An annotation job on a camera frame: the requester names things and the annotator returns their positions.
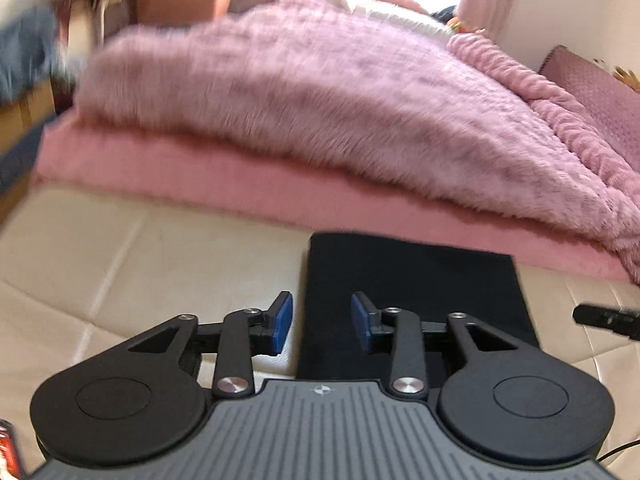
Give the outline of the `pink bed sheet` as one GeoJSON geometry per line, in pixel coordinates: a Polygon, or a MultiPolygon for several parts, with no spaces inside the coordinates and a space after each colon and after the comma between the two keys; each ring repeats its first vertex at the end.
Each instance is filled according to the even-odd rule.
{"type": "Polygon", "coordinates": [[[427,200],[342,170],[257,155],[187,133],[84,125],[66,114],[44,130],[38,182],[170,200],[315,231],[358,231],[511,255],[530,266],[628,281],[600,245],[535,221],[427,200]]]}

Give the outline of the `blue denim clothing pile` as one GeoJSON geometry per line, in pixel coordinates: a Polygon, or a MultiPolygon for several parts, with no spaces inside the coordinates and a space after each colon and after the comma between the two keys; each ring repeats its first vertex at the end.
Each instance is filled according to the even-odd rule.
{"type": "Polygon", "coordinates": [[[62,76],[58,19],[50,6],[34,6],[1,29],[1,105],[9,105],[45,79],[62,76]]]}

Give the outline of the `purple quilted headboard cover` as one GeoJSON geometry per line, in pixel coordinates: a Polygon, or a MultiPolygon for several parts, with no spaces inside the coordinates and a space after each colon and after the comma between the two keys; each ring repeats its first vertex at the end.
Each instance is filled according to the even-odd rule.
{"type": "Polygon", "coordinates": [[[634,170],[639,170],[637,92],[564,46],[557,46],[548,54],[540,73],[572,94],[591,115],[602,138],[634,170]]]}

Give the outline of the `fluffy pink blanket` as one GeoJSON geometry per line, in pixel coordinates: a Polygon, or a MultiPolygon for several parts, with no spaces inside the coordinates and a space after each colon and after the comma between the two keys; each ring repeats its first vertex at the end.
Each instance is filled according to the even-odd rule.
{"type": "Polygon", "coordinates": [[[75,94],[90,122],[186,130],[535,220],[639,273],[639,176],[570,93],[491,40],[446,44],[323,0],[133,27],[75,94]]]}

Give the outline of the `black pants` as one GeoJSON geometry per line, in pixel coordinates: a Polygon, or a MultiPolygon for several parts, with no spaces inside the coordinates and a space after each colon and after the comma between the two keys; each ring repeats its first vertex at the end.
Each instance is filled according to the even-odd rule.
{"type": "Polygon", "coordinates": [[[538,342],[510,256],[318,232],[309,240],[296,378],[387,379],[390,357],[368,356],[358,344],[350,314],[354,292],[428,322],[469,313],[532,346],[538,342]]]}

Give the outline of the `cardboard box with blue print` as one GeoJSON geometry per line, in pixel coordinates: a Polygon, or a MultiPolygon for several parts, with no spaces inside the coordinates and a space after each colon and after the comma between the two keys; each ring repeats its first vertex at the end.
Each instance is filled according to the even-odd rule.
{"type": "Polygon", "coordinates": [[[34,166],[43,128],[56,118],[50,79],[1,107],[1,195],[34,166]]]}

